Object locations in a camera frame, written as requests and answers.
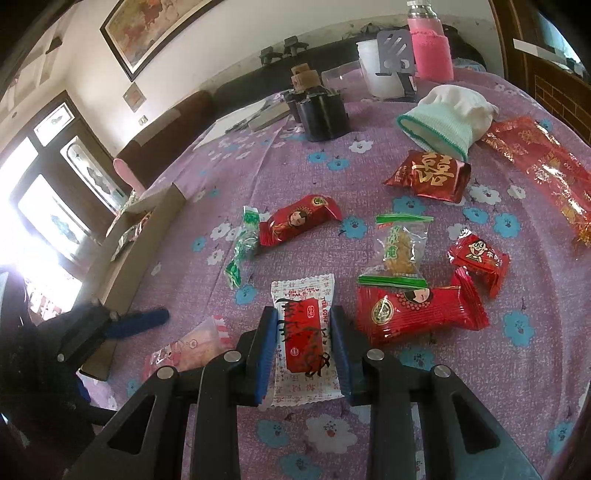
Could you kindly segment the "white red snack packet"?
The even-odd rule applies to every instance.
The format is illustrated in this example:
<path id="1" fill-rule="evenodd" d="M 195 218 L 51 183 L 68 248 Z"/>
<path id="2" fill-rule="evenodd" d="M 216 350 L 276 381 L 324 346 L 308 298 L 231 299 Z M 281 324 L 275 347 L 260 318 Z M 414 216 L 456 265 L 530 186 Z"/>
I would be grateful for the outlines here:
<path id="1" fill-rule="evenodd" d="M 273 407 L 297 407 L 342 397 L 329 326 L 334 291 L 332 274 L 271 284 L 271 299 L 279 314 Z"/>

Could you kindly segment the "mint white knit hat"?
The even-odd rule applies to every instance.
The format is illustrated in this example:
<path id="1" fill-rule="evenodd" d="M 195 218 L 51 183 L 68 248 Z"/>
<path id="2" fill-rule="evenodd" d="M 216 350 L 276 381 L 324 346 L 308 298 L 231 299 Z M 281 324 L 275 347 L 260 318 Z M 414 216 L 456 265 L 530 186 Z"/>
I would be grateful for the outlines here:
<path id="1" fill-rule="evenodd" d="M 418 105 L 397 118 L 397 125 L 427 152 L 469 162 L 470 148 L 499 114 L 479 92 L 457 85 L 433 88 Z"/>

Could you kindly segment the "pink thermos bottle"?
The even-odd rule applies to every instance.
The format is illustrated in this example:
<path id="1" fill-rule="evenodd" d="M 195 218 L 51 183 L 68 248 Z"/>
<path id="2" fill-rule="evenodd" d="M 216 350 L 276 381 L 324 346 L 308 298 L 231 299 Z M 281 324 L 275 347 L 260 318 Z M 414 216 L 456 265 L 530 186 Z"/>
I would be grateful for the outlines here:
<path id="1" fill-rule="evenodd" d="M 449 40 L 431 2 L 408 1 L 407 6 L 417 76 L 439 83 L 453 81 L 454 67 Z"/>

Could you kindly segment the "small red wangzai snack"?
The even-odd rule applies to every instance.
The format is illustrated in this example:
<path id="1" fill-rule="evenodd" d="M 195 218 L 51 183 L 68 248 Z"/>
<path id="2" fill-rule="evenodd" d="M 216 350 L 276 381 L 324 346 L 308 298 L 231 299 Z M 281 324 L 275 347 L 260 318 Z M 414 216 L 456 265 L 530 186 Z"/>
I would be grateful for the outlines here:
<path id="1" fill-rule="evenodd" d="M 448 257 L 452 265 L 464 267 L 479 277 L 490 299 L 498 296 L 509 270 L 510 256 L 507 253 L 465 228 L 448 249 Z"/>

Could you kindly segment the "clear green snack bag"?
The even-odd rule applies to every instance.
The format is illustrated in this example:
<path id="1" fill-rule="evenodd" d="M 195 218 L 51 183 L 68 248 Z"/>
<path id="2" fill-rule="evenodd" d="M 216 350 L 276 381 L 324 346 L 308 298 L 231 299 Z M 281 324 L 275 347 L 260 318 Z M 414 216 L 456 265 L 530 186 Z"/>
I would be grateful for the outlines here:
<path id="1" fill-rule="evenodd" d="M 376 217 L 374 255 L 358 283 L 400 289 L 429 286 L 421 273 L 431 216 L 404 213 Z"/>

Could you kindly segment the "green clear candy wrapper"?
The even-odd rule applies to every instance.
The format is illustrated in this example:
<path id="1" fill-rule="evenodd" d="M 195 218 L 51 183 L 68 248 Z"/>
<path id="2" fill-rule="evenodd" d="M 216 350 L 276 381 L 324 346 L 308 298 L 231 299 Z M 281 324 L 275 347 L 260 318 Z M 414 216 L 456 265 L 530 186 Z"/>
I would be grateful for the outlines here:
<path id="1" fill-rule="evenodd" d="M 232 256 L 225 266 L 224 275 L 231 290 L 237 290 L 249 282 L 253 271 L 253 259 L 259 253 L 259 210 L 245 206 L 242 226 L 232 245 Z"/>

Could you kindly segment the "wooden window frame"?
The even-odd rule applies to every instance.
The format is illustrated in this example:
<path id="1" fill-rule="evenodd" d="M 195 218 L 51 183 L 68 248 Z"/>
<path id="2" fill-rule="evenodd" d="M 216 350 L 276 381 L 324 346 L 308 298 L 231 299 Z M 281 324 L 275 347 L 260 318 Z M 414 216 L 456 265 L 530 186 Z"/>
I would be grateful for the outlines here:
<path id="1" fill-rule="evenodd" d="M 590 142 L 590 82 L 574 60 L 549 44 L 554 25 L 531 1 L 490 3 L 505 78 Z"/>

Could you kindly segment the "red double happiness candy pack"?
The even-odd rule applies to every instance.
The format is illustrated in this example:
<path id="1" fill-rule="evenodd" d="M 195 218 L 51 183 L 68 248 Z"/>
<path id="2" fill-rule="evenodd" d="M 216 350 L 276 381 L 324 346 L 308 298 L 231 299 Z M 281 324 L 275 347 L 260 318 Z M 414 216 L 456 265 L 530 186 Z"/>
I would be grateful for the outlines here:
<path id="1" fill-rule="evenodd" d="M 411 150 L 384 184 L 408 187 L 419 197 L 459 204 L 470 181 L 469 163 L 449 155 Z"/>

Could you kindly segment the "long red gold wrapper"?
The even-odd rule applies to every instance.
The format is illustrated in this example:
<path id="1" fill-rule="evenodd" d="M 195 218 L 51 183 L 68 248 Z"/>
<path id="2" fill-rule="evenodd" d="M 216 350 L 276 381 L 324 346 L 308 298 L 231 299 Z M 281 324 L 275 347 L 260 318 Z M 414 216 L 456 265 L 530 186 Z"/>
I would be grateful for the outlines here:
<path id="1" fill-rule="evenodd" d="M 533 181 L 590 245 L 590 173 L 540 123 L 522 116 L 494 122 L 481 141 Z"/>

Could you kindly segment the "red portrait snack pack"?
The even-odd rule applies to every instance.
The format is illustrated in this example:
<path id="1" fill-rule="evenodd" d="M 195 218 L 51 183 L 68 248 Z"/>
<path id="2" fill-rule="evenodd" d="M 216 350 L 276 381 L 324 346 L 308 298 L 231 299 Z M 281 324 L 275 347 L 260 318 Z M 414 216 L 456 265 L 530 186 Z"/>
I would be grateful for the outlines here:
<path id="1" fill-rule="evenodd" d="M 342 221 L 337 202 L 325 195 L 307 195 L 260 223 L 259 243 L 263 247 L 277 246 L 329 220 Z"/>

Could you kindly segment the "grey phone stand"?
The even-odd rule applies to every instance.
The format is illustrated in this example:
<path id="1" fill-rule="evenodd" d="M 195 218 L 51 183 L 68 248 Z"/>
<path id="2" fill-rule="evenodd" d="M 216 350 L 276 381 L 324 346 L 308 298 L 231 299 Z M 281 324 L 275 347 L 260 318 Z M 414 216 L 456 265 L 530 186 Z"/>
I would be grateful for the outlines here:
<path id="1" fill-rule="evenodd" d="M 409 30 L 382 30 L 377 33 L 381 73 L 397 73 L 405 89 L 404 98 L 415 99 L 416 62 Z"/>

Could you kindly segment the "brown notebook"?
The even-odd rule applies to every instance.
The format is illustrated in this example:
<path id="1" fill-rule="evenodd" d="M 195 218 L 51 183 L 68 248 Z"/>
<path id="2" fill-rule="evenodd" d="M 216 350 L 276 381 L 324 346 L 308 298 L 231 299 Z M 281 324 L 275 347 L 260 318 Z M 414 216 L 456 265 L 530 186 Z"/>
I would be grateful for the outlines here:
<path id="1" fill-rule="evenodd" d="M 252 132 L 263 130 L 273 123 L 276 123 L 276 121 L 286 118 L 289 114 L 290 107 L 287 106 L 286 102 L 280 101 L 273 103 L 269 107 L 260 110 L 259 113 L 249 121 L 249 129 L 252 130 Z"/>

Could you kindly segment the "large red snack pack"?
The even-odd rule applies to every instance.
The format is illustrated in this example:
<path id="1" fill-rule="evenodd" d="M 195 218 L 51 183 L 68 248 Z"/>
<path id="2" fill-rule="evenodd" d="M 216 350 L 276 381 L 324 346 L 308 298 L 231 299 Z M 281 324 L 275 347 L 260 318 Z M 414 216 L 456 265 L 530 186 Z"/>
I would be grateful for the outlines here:
<path id="1" fill-rule="evenodd" d="M 457 268 L 445 287 L 400 290 L 360 286 L 356 329 L 370 345 L 385 346 L 444 328 L 480 331 L 490 325 L 468 271 Z"/>

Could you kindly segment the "white translucent cup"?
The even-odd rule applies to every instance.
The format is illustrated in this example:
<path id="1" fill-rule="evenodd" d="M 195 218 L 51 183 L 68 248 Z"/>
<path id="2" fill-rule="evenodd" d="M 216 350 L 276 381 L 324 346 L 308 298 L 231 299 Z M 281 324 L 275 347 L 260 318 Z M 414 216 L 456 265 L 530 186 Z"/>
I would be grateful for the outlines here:
<path id="1" fill-rule="evenodd" d="M 380 100 L 394 100 L 405 96 L 405 89 L 397 73 L 381 73 L 378 41 L 356 43 L 363 80 L 370 95 Z"/>

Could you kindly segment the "pink snack packet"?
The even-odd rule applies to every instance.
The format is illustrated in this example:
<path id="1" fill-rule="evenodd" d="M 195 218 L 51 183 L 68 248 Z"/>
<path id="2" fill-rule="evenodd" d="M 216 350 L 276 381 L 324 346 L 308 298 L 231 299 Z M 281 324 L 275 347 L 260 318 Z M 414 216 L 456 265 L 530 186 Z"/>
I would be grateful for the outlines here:
<path id="1" fill-rule="evenodd" d="M 170 366 L 178 372 L 204 367 L 217 355 L 231 350 L 228 328 L 221 316 L 211 316 L 192 331 L 145 358 L 142 381 L 159 368 Z"/>

